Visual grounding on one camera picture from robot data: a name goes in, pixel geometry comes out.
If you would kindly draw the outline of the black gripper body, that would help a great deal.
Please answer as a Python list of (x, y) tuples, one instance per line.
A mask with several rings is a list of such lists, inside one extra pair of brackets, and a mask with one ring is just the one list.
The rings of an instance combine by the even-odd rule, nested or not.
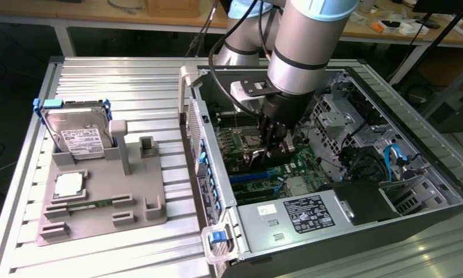
[(288, 129), (295, 128), (305, 115), (313, 95), (315, 92), (301, 95), (281, 92), (265, 96), (261, 113), (267, 126), (275, 124)]

